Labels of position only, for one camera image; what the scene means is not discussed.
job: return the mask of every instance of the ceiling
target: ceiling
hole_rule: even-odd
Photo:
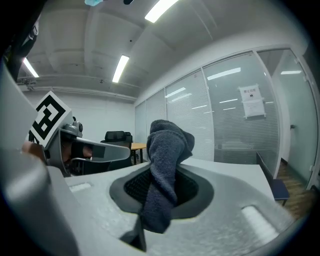
[[[35,89],[96,90],[134,101],[161,60],[174,63],[178,49],[199,48],[216,40],[218,30],[242,26],[254,2],[180,0],[151,23],[145,16],[157,1],[106,0],[92,7],[84,0],[49,0],[27,56],[39,78],[22,65],[20,81]],[[130,59],[119,83],[112,83],[121,55]]]

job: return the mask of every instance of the gray towel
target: gray towel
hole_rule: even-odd
[[[177,204],[176,165],[192,156],[194,145],[195,137],[173,122],[152,122],[146,143],[152,179],[141,214],[146,229],[162,234],[170,225]]]

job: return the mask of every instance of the blue chair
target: blue chair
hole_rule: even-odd
[[[282,205],[284,206],[290,197],[286,185],[281,179],[274,179],[273,175],[269,171],[268,167],[266,166],[265,162],[258,152],[256,153],[256,164],[261,167],[264,176],[266,177],[266,180],[268,181],[271,188],[274,200],[283,201]]]

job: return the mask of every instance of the wooden floor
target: wooden floor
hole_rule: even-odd
[[[290,198],[285,204],[292,216],[300,219],[305,216],[317,200],[317,193],[314,190],[305,190],[305,186],[295,178],[283,163],[280,164],[277,179],[283,180],[289,191]]]

